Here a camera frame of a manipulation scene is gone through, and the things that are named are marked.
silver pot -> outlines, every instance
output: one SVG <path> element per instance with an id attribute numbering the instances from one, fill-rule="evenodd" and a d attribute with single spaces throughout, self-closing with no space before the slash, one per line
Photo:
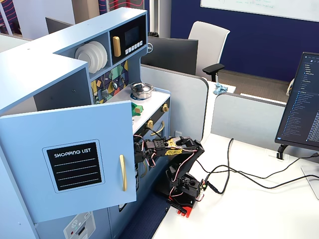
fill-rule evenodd
<path id="1" fill-rule="evenodd" d="M 147 99 L 152 96 L 154 87 L 146 83 L 132 83 L 131 89 L 133 92 L 133 96 L 135 96 L 136 98 Z"/>

oven window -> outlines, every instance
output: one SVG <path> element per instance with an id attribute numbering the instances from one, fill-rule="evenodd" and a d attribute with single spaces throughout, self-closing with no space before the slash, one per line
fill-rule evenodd
<path id="1" fill-rule="evenodd" d="M 125 45 L 129 47 L 139 41 L 140 37 L 140 29 L 138 26 L 130 29 L 129 31 L 125 32 Z"/>

monitor stand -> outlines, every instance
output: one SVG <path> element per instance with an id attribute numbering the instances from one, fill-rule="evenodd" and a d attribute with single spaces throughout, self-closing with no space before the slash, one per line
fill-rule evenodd
<path id="1" fill-rule="evenodd" d="M 301 170 L 303 171 L 304 175 L 315 175 L 319 177 L 319 166 L 301 166 Z M 319 200 L 319 179 L 307 177 L 307 181 Z"/>

white office chair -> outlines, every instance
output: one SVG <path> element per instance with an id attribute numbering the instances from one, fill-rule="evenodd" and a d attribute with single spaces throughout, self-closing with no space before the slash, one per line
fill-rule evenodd
<path id="1" fill-rule="evenodd" d="M 198 40 L 196 75 L 218 82 L 218 71 L 225 66 L 219 64 L 229 30 L 209 23 L 197 21 L 191 28 L 189 39 Z"/>

black cable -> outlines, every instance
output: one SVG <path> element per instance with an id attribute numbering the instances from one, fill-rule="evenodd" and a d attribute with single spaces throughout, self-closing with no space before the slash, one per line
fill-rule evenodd
<path id="1" fill-rule="evenodd" d="M 284 171 L 287 170 L 291 165 L 293 165 L 294 163 L 296 163 L 296 162 L 297 162 L 298 160 L 300 160 L 300 159 L 316 158 L 316 157 L 318 157 L 318 156 L 319 156 L 319 153 L 314 153 L 314 154 L 313 154 L 312 156 L 310 156 L 310 157 L 297 158 L 294 162 L 292 162 L 291 164 L 289 164 L 285 169 L 280 170 L 280 171 L 275 172 L 275 173 L 272 173 L 272 174 L 268 175 L 267 177 L 260 177 L 260 176 L 256 176 L 256 175 L 253 175 L 253 174 L 245 173 L 245 172 L 243 172 L 243 171 L 234 171 L 234 170 L 224 170 L 224 171 L 214 172 L 217 168 L 222 167 L 222 166 L 224 166 L 224 165 L 219 165 L 219 166 L 217 166 L 216 168 L 214 168 L 213 171 L 208 172 L 198 160 L 196 160 L 196 161 L 197 161 L 197 163 L 199 163 L 199 165 L 201 166 L 201 168 L 202 168 L 206 173 L 225 173 L 225 172 L 231 171 L 231 172 L 233 172 L 233 173 L 237 173 L 237 172 L 238 172 L 238 173 L 243 173 L 243 174 L 246 174 L 246 175 L 249 175 L 249 176 L 252 176 L 252 177 L 256 177 L 256 178 L 260 178 L 260 179 L 267 179 L 267 178 L 269 178 L 269 177 L 271 177 L 271 176 L 273 176 L 273 175 L 275 175 L 275 174 L 277 174 L 277 173 L 284 172 Z"/>
<path id="2" fill-rule="evenodd" d="M 156 131 L 152 130 L 149 127 L 146 127 L 145 129 L 149 129 L 150 131 L 152 131 L 154 134 L 156 134 L 160 139 L 164 140 Z"/>
<path id="3" fill-rule="evenodd" d="M 229 144 L 228 144 L 228 149 L 227 149 L 227 166 L 226 166 L 226 165 L 219 165 L 219 166 L 215 167 L 215 168 L 207 175 L 207 177 L 206 177 L 206 179 L 205 179 L 205 184 L 206 184 L 207 186 L 209 186 L 209 187 L 210 187 L 215 193 L 217 193 L 217 194 L 223 194 L 223 193 L 225 192 L 226 186 L 227 186 L 228 180 L 229 180 L 230 171 L 235 172 L 235 173 L 239 173 L 240 175 L 244 176 L 245 178 L 248 178 L 250 181 L 252 181 L 252 182 L 256 183 L 257 185 L 261 186 L 262 188 L 266 188 L 266 189 L 275 189 L 275 188 L 278 188 L 278 187 L 283 186 L 283 185 L 285 185 L 285 184 L 292 183 L 292 182 L 295 182 L 295 181 L 297 181 L 297 180 L 300 180 L 300 179 L 303 179 L 303 178 L 307 178 L 307 177 L 314 177 L 314 178 L 318 178 L 318 179 L 319 179 L 318 176 L 311 174 L 311 175 L 305 175 L 305 176 L 302 176 L 302 177 L 299 177 L 299 178 L 296 178 L 296 179 L 287 181 L 287 182 L 285 182 L 285 183 L 278 184 L 278 185 L 273 186 L 273 187 L 266 187 L 266 186 L 264 186 L 264 185 L 262 185 L 262 184 L 256 182 L 256 181 L 253 180 L 252 178 L 248 177 L 247 175 L 250 175 L 250 176 L 253 176 L 253 177 L 257 177 L 257 178 L 261 178 L 261 179 L 266 179 L 266 178 L 269 178 L 270 176 L 272 176 L 272 175 L 274 175 L 274 174 L 276 174 L 276 173 L 280 173 L 280 172 L 285 171 L 286 169 L 288 169 L 291 165 L 293 165 L 294 163 L 296 163 L 296 162 L 297 162 L 299 159 L 301 159 L 301 158 L 296 159 L 294 162 L 292 162 L 291 164 L 289 164 L 285 169 L 283 169 L 283 170 L 281 170 L 281 171 L 278 171 L 278 172 L 275 172 L 275 173 L 272 173 L 272 174 L 270 174 L 270 175 L 267 176 L 267 177 L 255 176 L 255 175 L 253 175 L 253 174 L 248 174 L 248 173 L 244 173 L 244 172 L 242 172 L 242 171 L 237 171 L 236 169 L 233 169 L 233 168 L 231 168 L 231 167 L 229 166 L 229 149 L 230 149 L 230 144 L 231 144 L 231 142 L 232 142 L 233 140 L 234 140 L 234 139 L 232 138 L 232 139 L 229 141 Z M 319 156 L 319 153 L 314 153 L 314 154 L 311 155 L 310 157 L 302 157 L 302 159 L 314 158 L 314 157 L 318 157 L 318 156 Z M 226 167 L 226 168 L 228 168 L 228 170 L 226 170 L 226 171 L 214 172 L 214 171 L 215 171 L 217 168 L 219 168 L 219 167 Z M 226 180 L 226 183 L 225 183 L 225 186 L 224 186 L 223 191 L 222 191 L 222 192 L 219 192 L 218 189 L 217 189 L 216 187 L 214 187 L 214 186 L 208 181 L 208 178 L 209 178 L 209 176 L 210 176 L 212 173 L 221 173 L 221 172 L 228 172 L 228 176 L 227 176 L 227 180 Z"/>
<path id="4" fill-rule="evenodd" d="M 230 167 L 229 167 L 229 149 L 230 149 L 230 145 L 231 145 L 232 141 L 234 141 L 234 138 L 231 138 L 231 140 L 230 140 L 229 143 L 228 143 L 228 148 L 227 148 L 227 164 L 228 164 L 228 168 L 230 168 Z M 209 178 L 209 176 L 210 176 L 212 173 L 213 173 L 213 171 L 210 172 L 210 173 L 207 175 L 207 177 L 206 177 L 206 179 L 205 179 L 205 184 L 208 185 L 215 193 L 221 194 L 221 195 L 224 194 L 224 192 L 225 192 L 225 190 L 226 190 L 226 187 L 227 187 L 227 184 L 228 184 L 228 181 L 229 181 L 230 170 L 228 170 L 228 175 L 227 175 L 227 179 L 226 179 L 226 182 L 225 182 L 225 186 L 224 186 L 223 191 L 221 191 L 221 192 L 219 192 L 217 188 L 215 188 L 211 183 L 208 182 L 208 178 Z"/>
<path id="5" fill-rule="evenodd" d="M 227 166 L 227 165 L 220 165 L 220 166 L 221 166 L 221 167 L 229 168 L 229 169 L 231 169 L 231 170 L 227 170 L 228 172 L 232 171 L 232 172 L 235 172 L 235 173 L 239 173 L 240 175 L 242 175 L 242 176 L 248 178 L 250 181 L 252 181 L 252 182 L 256 183 L 257 185 L 259 185 L 259 186 L 261 186 L 261 187 L 263 187 L 263 188 L 266 188 L 266 189 L 278 188 L 278 187 L 283 186 L 283 185 L 285 185 L 285 184 L 292 183 L 292 182 L 295 182 L 295 181 L 297 181 L 297 180 L 300 180 L 300 179 L 303 179 L 303 178 L 307 178 L 307 177 L 314 177 L 314 178 L 318 178 L 318 179 L 319 179 L 318 176 L 311 174 L 311 175 L 305 175 L 305 176 L 302 176 L 302 177 L 299 177 L 299 178 L 296 178 L 296 179 L 287 181 L 287 182 L 285 182 L 285 183 L 278 184 L 278 185 L 276 185 L 276 186 L 274 186 L 274 187 L 266 187 L 266 186 L 264 186 L 264 185 L 262 185 L 262 184 L 256 182 L 255 180 L 251 179 L 251 178 L 248 177 L 247 175 L 241 173 L 240 171 L 237 171 L 237 170 L 235 170 L 235 169 L 233 169 L 233 168 L 231 168 L 231 167 L 229 167 L 229 166 Z"/>
<path id="6" fill-rule="evenodd" d="M 210 173 L 210 172 L 208 172 L 204 167 L 203 167 L 203 165 L 201 165 L 201 163 L 198 161 L 198 160 L 196 160 L 197 161 L 197 163 L 199 163 L 199 165 L 201 166 L 201 168 L 206 172 L 206 173 Z"/>

